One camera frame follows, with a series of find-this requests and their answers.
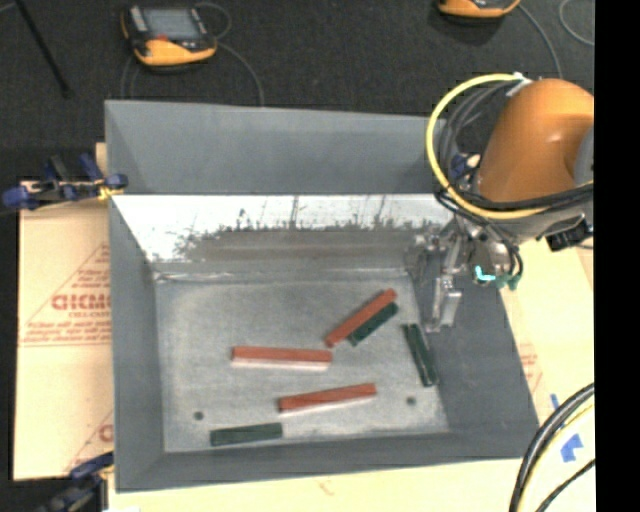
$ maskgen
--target bin floor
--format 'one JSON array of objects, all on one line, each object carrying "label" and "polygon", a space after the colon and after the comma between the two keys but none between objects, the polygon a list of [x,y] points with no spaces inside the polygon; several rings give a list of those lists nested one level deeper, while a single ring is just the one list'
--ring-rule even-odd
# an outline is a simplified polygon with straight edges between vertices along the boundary
[{"label": "bin floor", "polygon": [[[398,294],[398,313],[356,347],[345,340],[331,349],[327,369],[231,365],[235,345],[327,348],[326,334],[387,288]],[[448,430],[438,387],[422,386],[402,330],[420,323],[404,272],[235,283],[165,280],[156,285],[156,306],[167,452],[217,449],[210,448],[210,430],[259,423],[283,425],[282,439],[260,444]],[[378,391],[367,402],[278,412],[281,396],[367,382]]]}]

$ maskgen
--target blue tape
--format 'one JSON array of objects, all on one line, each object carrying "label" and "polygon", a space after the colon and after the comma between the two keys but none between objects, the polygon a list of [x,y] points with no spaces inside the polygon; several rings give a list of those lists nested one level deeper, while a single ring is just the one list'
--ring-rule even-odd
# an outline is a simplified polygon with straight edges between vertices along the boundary
[{"label": "blue tape", "polygon": [[[558,402],[558,397],[555,393],[551,393],[551,403],[553,404],[554,409],[560,407],[560,402]],[[584,444],[582,444],[579,434],[573,434],[560,448],[562,462],[573,462],[576,460],[576,455],[573,453],[573,450],[576,448],[584,448]]]}]

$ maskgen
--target black carpet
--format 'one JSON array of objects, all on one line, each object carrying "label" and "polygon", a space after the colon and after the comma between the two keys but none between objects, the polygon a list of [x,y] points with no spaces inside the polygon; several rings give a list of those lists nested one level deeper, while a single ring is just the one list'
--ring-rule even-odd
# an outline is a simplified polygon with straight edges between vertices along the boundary
[{"label": "black carpet", "polygon": [[[195,71],[160,76],[130,59],[118,21],[126,3],[24,0],[74,93],[67,99],[21,11],[0,0],[0,190],[40,176],[54,153],[92,150],[104,139],[109,98],[257,105],[262,94],[267,106],[425,116],[460,82],[514,71],[595,94],[595,46],[576,37],[593,41],[595,0],[522,0],[480,26],[452,23],[435,1],[219,0],[232,20],[224,46]],[[212,32],[225,30],[221,9],[201,12]],[[65,482],[10,482],[15,215],[0,213],[0,237],[0,511],[32,510]]]}]

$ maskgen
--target clamp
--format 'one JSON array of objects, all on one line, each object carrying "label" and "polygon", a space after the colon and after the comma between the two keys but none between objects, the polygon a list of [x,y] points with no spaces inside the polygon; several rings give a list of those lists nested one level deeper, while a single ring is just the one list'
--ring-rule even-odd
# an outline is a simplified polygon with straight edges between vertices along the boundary
[{"label": "clamp", "polygon": [[35,210],[42,206],[93,197],[104,199],[129,184],[124,174],[104,176],[88,153],[82,153],[79,161],[86,179],[72,178],[60,156],[53,155],[45,163],[41,181],[29,186],[12,187],[3,192],[4,206],[13,210]]},{"label": "clamp", "polygon": [[100,507],[105,508],[106,480],[101,472],[113,463],[113,452],[107,452],[72,469],[69,478],[73,484],[34,512],[79,512],[96,496],[101,500]]}]

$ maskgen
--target green block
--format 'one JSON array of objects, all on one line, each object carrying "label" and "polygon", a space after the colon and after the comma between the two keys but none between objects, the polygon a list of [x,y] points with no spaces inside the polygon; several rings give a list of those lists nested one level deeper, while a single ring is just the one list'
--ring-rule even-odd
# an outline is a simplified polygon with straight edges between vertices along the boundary
[{"label": "green block", "polygon": [[253,443],[282,437],[282,423],[264,423],[242,427],[221,428],[209,433],[211,446]]},{"label": "green block", "polygon": [[427,345],[427,340],[422,335],[422,329],[417,324],[405,325],[403,328],[422,385],[429,387],[437,384],[440,378],[436,371],[431,350]]},{"label": "green block", "polygon": [[373,331],[385,323],[389,318],[398,312],[398,305],[395,302],[385,306],[378,313],[373,315],[369,320],[363,323],[355,331],[353,331],[347,339],[354,347],[363,339],[369,336]]}]

